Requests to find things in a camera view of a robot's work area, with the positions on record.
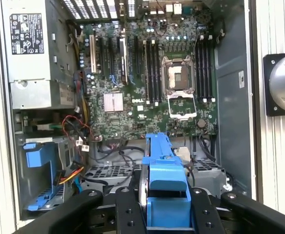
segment metal case panel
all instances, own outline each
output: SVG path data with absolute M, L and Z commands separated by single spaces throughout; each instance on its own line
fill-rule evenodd
M 226 35 L 216 47 L 220 164 L 256 198 L 248 9 L 242 0 L 225 19 Z
M 263 57 L 285 53 L 285 1 L 256 1 L 264 204 L 285 214 L 285 116 L 265 113 Z

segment yellow wire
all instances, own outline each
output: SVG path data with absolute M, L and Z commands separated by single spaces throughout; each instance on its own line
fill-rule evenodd
M 83 103 L 83 111 L 84 111 L 84 116 L 85 116 L 85 123 L 88 123 L 88 112 L 87 112 L 87 106 L 86 106 L 86 101 L 84 96 L 82 97 L 82 103 Z
M 78 175 L 82 170 L 84 169 L 84 167 L 81 167 L 81 169 L 79 169 L 80 171 L 78 173 L 74 173 L 71 176 L 69 176 L 67 179 L 65 179 L 64 181 L 61 181 L 59 184 L 64 184 L 65 182 L 68 182 L 70 179 L 72 179 L 73 177 L 75 177 L 76 175 Z

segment metal screw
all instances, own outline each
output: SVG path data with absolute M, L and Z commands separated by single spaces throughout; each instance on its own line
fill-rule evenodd
M 200 193 L 202 193 L 202 190 L 201 190 L 201 189 L 194 189 L 193 191 L 195 192 L 195 194 L 200 194 Z
M 235 199 L 237 197 L 237 195 L 235 195 L 235 194 L 227 194 L 227 197 L 229 197 L 230 199 Z
M 92 192 L 90 192 L 88 195 L 89 195 L 89 196 L 96 196 L 96 195 L 97 195 L 97 192 L 92 191 Z
M 121 190 L 121 192 L 127 193 L 127 192 L 129 192 L 129 189 L 128 189 L 128 188 L 123 188 L 123 189 Z

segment green circuit board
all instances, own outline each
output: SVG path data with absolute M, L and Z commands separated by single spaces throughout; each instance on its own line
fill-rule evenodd
M 161 28 L 161 22 L 166 21 L 166 27 Z M 87 79 L 87 101 L 91 116 L 91 126 L 96 136 L 103 139 L 120 138 L 130 132 L 129 139 L 144 138 L 146 133 L 166 132 L 170 136 L 197 136 L 202 132 L 216 134 L 217 105 L 216 81 L 214 75 L 213 49 L 209 46 L 206 51 L 209 56 L 210 69 L 210 97 L 204 102 L 198 95 L 197 75 L 198 59 L 196 46 L 200 43 L 200 35 L 211 34 L 211 14 L 209 11 L 200 11 L 194 15 L 167 19 L 148 16 L 137 22 L 112 22 L 83 25 L 83 39 L 80 43 L 80 59 Z M 97 72 L 92 72 L 91 38 L 96 43 Z M 123 80 L 122 54 L 120 54 L 120 38 L 126 38 L 127 46 L 127 82 Z M 146 59 L 144 45 L 156 43 L 157 51 L 153 51 Z M 192 98 L 172 98 L 170 108 L 163 86 L 163 58 L 168 60 L 191 58 L 192 66 L 184 77 L 185 83 L 191 86 L 193 81 Z M 158 76 L 153 90 L 148 90 L 147 63 L 152 60 Z M 181 80 L 180 74 L 175 77 Z M 171 115 L 186 116 L 196 112 L 195 117 L 175 118 Z

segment cpu socket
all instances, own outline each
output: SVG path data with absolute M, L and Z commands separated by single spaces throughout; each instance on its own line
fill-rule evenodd
M 168 101 L 168 109 L 171 118 L 188 120 L 197 116 L 194 98 L 194 67 L 191 56 L 183 58 L 168 59 L 164 56 L 162 60 L 162 86 Z M 181 98 L 191 98 L 194 104 L 194 112 L 187 114 L 173 114 L 171 105 L 174 100 Z

